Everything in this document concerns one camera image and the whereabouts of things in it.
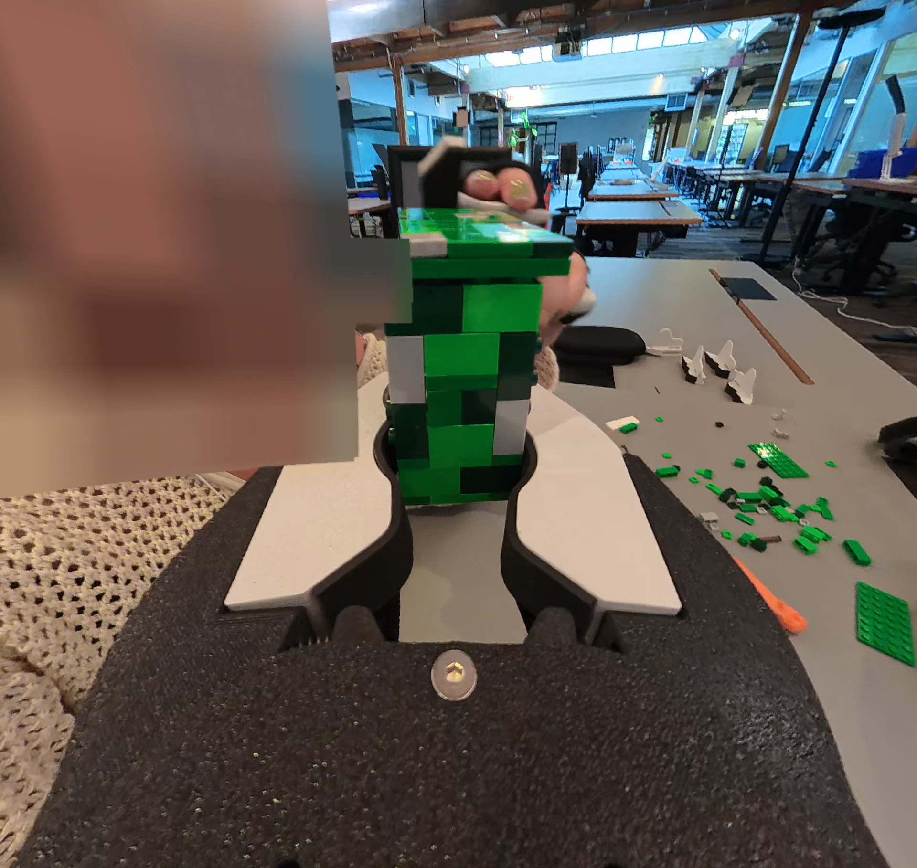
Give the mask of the black light stand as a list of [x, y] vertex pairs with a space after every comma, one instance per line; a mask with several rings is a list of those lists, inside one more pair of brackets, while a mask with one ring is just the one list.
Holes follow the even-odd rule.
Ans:
[[783, 207], [789, 195], [789, 190], [791, 189], [792, 184], [796, 179], [800, 163], [805, 155], [808, 142], [816, 125], [822, 103], [832, 82], [832, 74], [835, 71], [836, 66], [841, 58], [842, 48], [846, 38], [848, 37], [851, 30], [870, 25], [881, 19], [884, 14], [885, 7], [854, 10], [852, 12], [845, 12], [824, 17], [818, 23], [819, 31], [822, 33], [828, 32], [830, 34], [836, 33], [837, 37], [835, 38], [831, 59], [828, 61], [828, 64], [825, 68], [821, 79], [821, 84], [818, 89], [818, 94], [814, 100], [813, 105], [811, 106], [807, 123], [801, 134], [799, 144], [796, 148], [796, 154], [790, 162], [789, 172], [786, 174], [785, 179], [780, 183], [780, 187], [778, 188], [778, 191], [773, 198], [772, 209], [767, 224], [765, 225], [764, 231], [762, 233], [761, 247], [759, 252], [757, 255], [746, 256], [747, 260], [753, 260], [758, 266], [761, 266], [762, 268], [768, 265], [768, 250], [771, 241], [773, 239], [774, 233], [777, 230], [778, 222], [782, 216]]

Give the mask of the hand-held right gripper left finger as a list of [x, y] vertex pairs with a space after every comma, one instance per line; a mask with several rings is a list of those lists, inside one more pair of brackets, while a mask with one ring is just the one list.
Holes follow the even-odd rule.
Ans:
[[224, 598], [229, 610], [301, 608], [337, 618], [393, 603], [413, 538], [391, 458], [386, 380], [358, 390], [359, 453], [282, 470]]

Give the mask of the green lego plate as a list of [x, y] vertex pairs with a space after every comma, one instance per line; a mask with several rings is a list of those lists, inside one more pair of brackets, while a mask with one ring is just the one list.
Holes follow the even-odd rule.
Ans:
[[859, 581], [855, 585], [856, 639], [908, 667], [915, 667], [911, 609], [904, 599]]
[[780, 445], [771, 442], [755, 442], [747, 445], [759, 465], [773, 471], [783, 479], [806, 479], [808, 471], [794, 461]]

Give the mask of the pile of loose lego bricks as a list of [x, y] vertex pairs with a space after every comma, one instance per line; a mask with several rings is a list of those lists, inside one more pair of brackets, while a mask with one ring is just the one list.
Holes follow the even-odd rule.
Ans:
[[[723, 403], [654, 407], [621, 441], [747, 564], [810, 559], [877, 578], [897, 552], [877, 433], [870, 419]], [[810, 477], [760, 466], [755, 442], [780, 445]]]

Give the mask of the orange brick separator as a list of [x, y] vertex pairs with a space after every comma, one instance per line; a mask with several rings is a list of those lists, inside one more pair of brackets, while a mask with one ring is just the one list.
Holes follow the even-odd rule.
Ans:
[[741, 560], [732, 558], [787, 633], [796, 635], [808, 630], [808, 622], [797, 610], [770, 591]]

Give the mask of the tall green lego block tower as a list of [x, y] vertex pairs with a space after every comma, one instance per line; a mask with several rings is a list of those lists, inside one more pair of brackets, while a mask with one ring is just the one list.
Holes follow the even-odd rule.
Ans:
[[544, 282], [572, 242], [498, 210], [406, 208], [411, 317], [385, 324], [386, 413], [406, 505], [508, 498], [522, 473]]

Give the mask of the row of wooden office desks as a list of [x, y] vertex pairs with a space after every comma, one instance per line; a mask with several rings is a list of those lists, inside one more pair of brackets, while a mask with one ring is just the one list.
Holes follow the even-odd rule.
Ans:
[[641, 235], [660, 233], [665, 240], [705, 244], [691, 257], [719, 258], [711, 245], [721, 243], [730, 247], [731, 261], [768, 271], [809, 272], [825, 264], [818, 285], [848, 295], [862, 293], [872, 276], [882, 275], [884, 252], [899, 226], [915, 227], [915, 184], [910, 180], [794, 180], [789, 195], [808, 208], [790, 242], [772, 237], [753, 241], [756, 248], [742, 247], [738, 238], [704, 224], [678, 199], [588, 201], [577, 217], [575, 250], [585, 257], [647, 256], [655, 248], [640, 247]]

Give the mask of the person's left hand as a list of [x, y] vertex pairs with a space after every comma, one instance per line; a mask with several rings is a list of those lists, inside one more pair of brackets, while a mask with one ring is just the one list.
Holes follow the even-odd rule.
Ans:
[[[541, 188], [524, 167], [509, 164], [467, 169], [463, 175], [463, 193], [477, 201], [498, 201], [510, 211], [529, 213], [544, 207]], [[543, 287], [540, 313], [540, 337], [544, 349], [553, 347], [566, 324], [564, 319], [581, 308], [588, 287], [586, 262], [577, 252], [569, 257], [567, 276], [540, 279]]]

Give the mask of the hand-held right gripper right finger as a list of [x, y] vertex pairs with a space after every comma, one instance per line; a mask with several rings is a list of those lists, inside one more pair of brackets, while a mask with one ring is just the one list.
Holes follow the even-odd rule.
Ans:
[[501, 576], [528, 617], [548, 608], [574, 617], [682, 610], [619, 446], [539, 386], [507, 503]]

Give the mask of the cream knit sweater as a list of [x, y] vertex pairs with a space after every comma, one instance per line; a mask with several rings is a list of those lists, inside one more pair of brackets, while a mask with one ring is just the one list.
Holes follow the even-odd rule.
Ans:
[[128, 615], [244, 482], [213, 473], [1, 499], [2, 866]]

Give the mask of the black zip pouch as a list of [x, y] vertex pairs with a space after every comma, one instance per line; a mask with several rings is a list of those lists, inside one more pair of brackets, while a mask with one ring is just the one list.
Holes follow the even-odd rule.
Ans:
[[553, 346], [560, 366], [613, 368], [647, 354], [644, 339], [635, 332], [609, 326], [569, 325]]

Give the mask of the blue storage bins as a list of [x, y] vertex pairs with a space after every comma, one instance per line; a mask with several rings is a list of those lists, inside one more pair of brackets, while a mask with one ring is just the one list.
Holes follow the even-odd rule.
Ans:
[[[864, 150], [856, 155], [853, 167], [846, 174], [852, 179], [880, 179], [887, 149]], [[888, 178], [908, 178], [916, 174], [916, 148], [903, 148], [891, 161]]]

